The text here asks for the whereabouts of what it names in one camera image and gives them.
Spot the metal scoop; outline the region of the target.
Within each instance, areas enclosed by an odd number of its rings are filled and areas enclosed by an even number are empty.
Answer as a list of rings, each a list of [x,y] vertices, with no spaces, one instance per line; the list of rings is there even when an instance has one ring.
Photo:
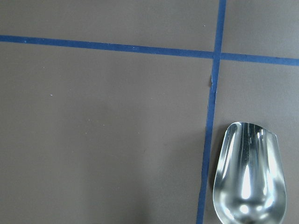
[[[225,131],[213,186],[213,204],[223,224],[281,224],[286,184],[276,134],[235,122]]]

